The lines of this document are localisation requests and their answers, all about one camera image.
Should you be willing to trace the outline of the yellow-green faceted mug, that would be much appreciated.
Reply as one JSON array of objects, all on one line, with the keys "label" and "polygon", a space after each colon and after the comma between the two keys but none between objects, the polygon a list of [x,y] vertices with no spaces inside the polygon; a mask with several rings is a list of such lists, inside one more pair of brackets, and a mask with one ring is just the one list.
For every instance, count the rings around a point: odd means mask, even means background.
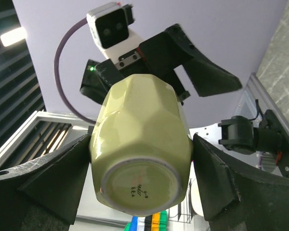
[{"label": "yellow-green faceted mug", "polygon": [[133,74],[107,94],[90,140],[97,200],[146,217],[186,195],[192,139],[173,87],[151,74]]}]

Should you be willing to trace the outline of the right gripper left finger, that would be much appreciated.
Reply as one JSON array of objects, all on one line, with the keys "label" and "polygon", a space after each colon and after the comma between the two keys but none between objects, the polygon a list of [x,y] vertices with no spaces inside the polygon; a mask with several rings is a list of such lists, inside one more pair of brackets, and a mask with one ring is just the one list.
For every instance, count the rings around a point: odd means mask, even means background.
[{"label": "right gripper left finger", "polygon": [[67,231],[90,162],[90,135],[0,171],[0,231]]}]

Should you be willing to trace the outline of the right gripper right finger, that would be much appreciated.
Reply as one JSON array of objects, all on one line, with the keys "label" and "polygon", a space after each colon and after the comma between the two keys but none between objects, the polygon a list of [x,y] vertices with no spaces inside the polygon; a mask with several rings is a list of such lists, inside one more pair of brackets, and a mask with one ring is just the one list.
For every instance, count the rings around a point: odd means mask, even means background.
[{"label": "right gripper right finger", "polygon": [[289,179],[261,171],[193,136],[204,219],[212,231],[289,231]]}]

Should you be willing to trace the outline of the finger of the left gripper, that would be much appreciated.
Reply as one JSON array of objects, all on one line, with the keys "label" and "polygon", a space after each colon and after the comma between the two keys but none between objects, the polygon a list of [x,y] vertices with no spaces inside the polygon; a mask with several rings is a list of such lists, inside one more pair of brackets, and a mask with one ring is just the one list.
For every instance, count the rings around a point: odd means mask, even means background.
[{"label": "finger of the left gripper", "polygon": [[239,78],[202,54],[179,24],[143,41],[138,51],[151,73],[159,78],[167,78],[176,67],[183,66],[200,97],[242,88]]}]

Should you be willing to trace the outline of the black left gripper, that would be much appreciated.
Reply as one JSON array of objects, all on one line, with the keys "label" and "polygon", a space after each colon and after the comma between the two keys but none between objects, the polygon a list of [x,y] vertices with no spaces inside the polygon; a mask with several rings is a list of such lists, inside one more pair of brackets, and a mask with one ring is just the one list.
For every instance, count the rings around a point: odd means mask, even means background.
[{"label": "black left gripper", "polygon": [[190,60],[181,48],[136,48],[111,60],[87,62],[80,93],[98,104],[103,104],[109,90],[120,81],[124,91],[139,91],[156,102],[183,102],[190,97],[175,73],[175,68]]}]

